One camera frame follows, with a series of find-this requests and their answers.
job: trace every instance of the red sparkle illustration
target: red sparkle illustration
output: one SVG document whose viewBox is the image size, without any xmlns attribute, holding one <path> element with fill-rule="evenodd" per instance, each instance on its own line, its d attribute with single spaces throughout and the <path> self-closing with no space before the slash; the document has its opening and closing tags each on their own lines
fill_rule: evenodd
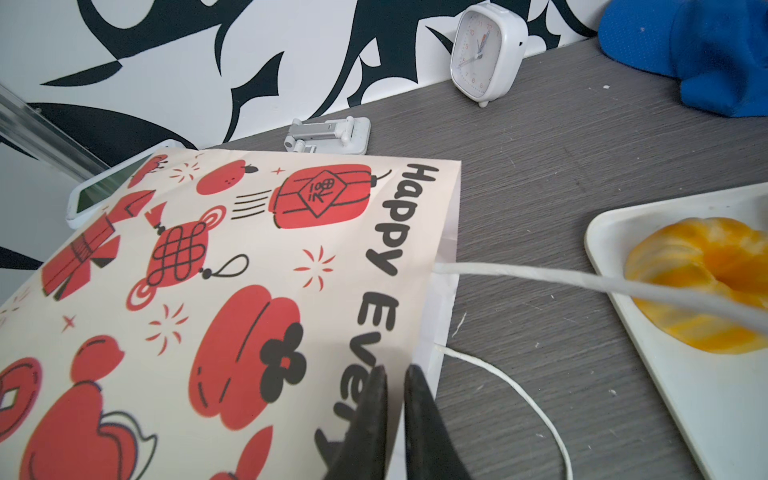
<svg viewBox="0 0 768 480">
<path fill-rule="evenodd" d="M 323 261 L 323 254 L 325 253 L 323 251 L 323 246 L 320 246 L 320 255 L 317 256 L 317 260 L 315 260 L 315 256 L 312 255 L 312 252 L 310 252 L 309 250 L 304 250 L 304 253 L 306 253 L 306 255 L 312 261 L 312 266 L 300 266 L 298 268 L 294 268 L 293 271 L 294 272 L 311 271 L 310 273 L 312 274 L 312 276 L 310 277 L 309 280 L 306 281 L 306 283 L 304 283 L 303 288 L 307 288 L 309 285 L 311 285 L 312 281 L 315 280 L 315 276 L 317 276 L 317 281 L 320 284 L 320 290 L 318 291 L 323 291 L 323 287 L 326 284 L 325 284 L 325 281 L 323 281 L 323 277 L 320 275 L 320 273 L 321 271 L 324 273 L 333 272 L 333 268 L 330 268 L 324 265 L 331 263 L 333 259 L 336 258 L 336 255 L 334 255 L 333 257 L 330 257 L 328 260 Z"/>
<path fill-rule="evenodd" d="M 24 288 L 17 296 L 14 296 L 13 300 L 11 300 L 11 305 L 9 305 L 7 308 L 4 308 L 3 310 L 0 310 L 0 326 L 3 326 L 5 321 L 11 315 L 13 315 L 13 312 L 18 310 L 19 303 L 21 303 L 23 299 L 27 298 L 27 295 L 29 295 L 29 287 Z"/>
<path fill-rule="evenodd" d="M 189 177 L 190 180 L 194 180 L 194 175 L 192 174 L 192 172 L 198 171 L 199 169 L 200 167 L 197 166 L 197 163 L 190 167 L 190 165 L 187 162 L 184 162 L 184 167 L 174 168 L 173 171 L 178 173 L 171 175 L 169 178 L 178 178 L 179 179 L 178 183 L 183 182 L 184 179 L 187 177 Z"/>
<path fill-rule="evenodd" d="M 62 318 L 64 318 L 64 322 L 65 322 L 65 325 L 64 325 L 64 330 L 68 329 L 69 327 L 72 327 L 72 328 L 74 329 L 74 318 L 75 318 L 76 316 L 77 316 L 77 315 L 73 315 L 73 316 L 72 316 L 72 318 L 69 318 L 69 317 L 68 317 L 68 316 L 66 316 L 66 315 L 62 315 L 62 316 L 61 316 Z"/>
<path fill-rule="evenodd" d="M 176 338 L 176 341 L 181 344 L 181 334 L 177 332 L 175 328 L 176 328 L 176 325 L 181 325 L 182 323 L 186 322 L 189 319 L 189 317 L 185 316 L 183 319 L 179 319 L 176 321 L 174 321 L 174 319 L 177 316 L 179 316 L 183 308 L 184 308 L 184 304 L 182 303 L 179 309 L 176 310 L 176 313 L 174 313 L 173 316 L 168 318 L 168 314 L 170 313 L 170 310 L 168 309 L 168 305 L 163 305 L 163 310 L 165 312 L 165 320 L 170 320 L 170 322 L 166 322 L 165 324 L 163 323 L 163 321 L 160 321 L 160 320 L 153 320 L 149 322 L 150 325 L 159 326 L 161 329 L 163 329 L 163 325 L 166 326 L 166 328 L 164 329 L 166 330 L 166 332 L 155 333 L 153 336 L 148 336 L 145 339 L 148 342 L 152 342 L 159 339 L 160 337 L 163 337 L 163 346 L 162 348 L 160 348 L 160 353 L 158 353 L 157 356 L 162 355 L 163 352 L 165 352 L 165 349 L 168 347 L 168 334 L 167 334 L 168 330 L 170 330 L 170 334 Z"/>
</svg>

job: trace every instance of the orange pastry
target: orange pastry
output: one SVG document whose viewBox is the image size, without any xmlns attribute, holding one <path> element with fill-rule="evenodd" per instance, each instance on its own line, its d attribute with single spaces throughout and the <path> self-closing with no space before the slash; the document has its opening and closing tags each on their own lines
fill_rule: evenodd
<svg viewBox="0 0 768 480">
<path fill-rule="evenodd" d="M 687 218 L 632 250 L 627 280 L 686 287 L 768 310 L 768 234 L 730 218 Z M 768 338 L 727 319 L 634 299 L 648 319 L 705 352 L 746 353 Z"/>
</svg>

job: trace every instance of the blue hat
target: blue hat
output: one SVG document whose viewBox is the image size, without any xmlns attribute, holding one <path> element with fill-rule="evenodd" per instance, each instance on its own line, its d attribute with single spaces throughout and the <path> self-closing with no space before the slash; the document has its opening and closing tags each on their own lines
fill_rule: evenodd
<svg viewBox="0 0 768 480">
<path fill-rule="evenodd" d="M 768 0 L 613 0 L 598 35 L 615 61 L 682 80 L 690 107 L 768 115 Z"/>
</svg>

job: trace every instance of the white cord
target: white cord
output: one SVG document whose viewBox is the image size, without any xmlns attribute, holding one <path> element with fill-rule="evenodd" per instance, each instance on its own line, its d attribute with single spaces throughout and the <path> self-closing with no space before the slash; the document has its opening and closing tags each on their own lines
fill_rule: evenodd
<svg viewBox="0 0 768 480">
<path fill-rule="evenodd" d="M 563 462 L 565 463 L 565 478 L 566 480 L 573 480 L 574 473 L 573 473 L 573 469 L 571 468 L 571 456 L 568 454 L 568 449 L 565 448 L 565 444 L 563 443 L 563 439 L 560 438 L 560 434 L 558 433 L 558 430 L 554 427 L 554 424 L 549 419 L 549 417 L 547 417 L 547 415 L 539 408 L 539 406 L 536 405 L 536 402 L 534 402 L 531 396 L 527 394 L 525 390 L 523 390 L 523 388 L 515 380 L 509 378 L 509 376 L 506 373 L 497 369 L 490 363 L 483 362 L 479 358 L 466 355 L 465 353 L 456 352 L 455 350 L 450 349 L 447 346 L 442 346 L 437 343 L 435 344 L 435 348 L 438 351 L 443 352 L 447 356 L 452 356 L 455 359 L 464 360 L 465 362 L 469 362 L 472 365 L 478 366 L 482 369 L 489 371 L 490 373 L 496 375 L 498 378 L 507 382 L 513 389 L 515 389 L 515 391 L 523 398 L 523 400 L 525 400 L 531 406 L 534 412 L 536 412 L 536 415 L 538 415 L 539 418 L 544 422 L 544 424 L 547 426 L 549 431 L 552 432 L 552 436 L 554 436 L 554 440 L 558 443 L 560 453 L 563 455 Z"/>
<path fill-rule="evenodd" d="M 667 303 L 694 312 L 709 313 L 741 324 L 747 329 L 768 335 L 768 313 L 729 299 L 687 288 L 632 282 L 623 278 L 592 273 L 500 263 L 435 263 L 435 273 L 516 276 L 565 285 L 580 286 L 604 293 L 623 293 L 652 302 Z"/>
</svg>

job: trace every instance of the black flower illustration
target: black flower illustration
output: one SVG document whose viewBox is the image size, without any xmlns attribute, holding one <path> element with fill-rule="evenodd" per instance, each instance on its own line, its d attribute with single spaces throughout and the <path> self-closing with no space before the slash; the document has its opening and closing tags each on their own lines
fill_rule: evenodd
<svg viewBox="0 0 768 480">
<path fill-rule="evenodd" d="M 297 352 L 304 335 L 300 323 L 292 323 L 286 329 L 282 340 L 270 339 L 261 347 L 261 361 L 266 370 L 261 377 L 261 398 L 273 403 L 283 391 L 283 380 L 296 385 L 306 373 L 306 359 Z"/>
</svg>

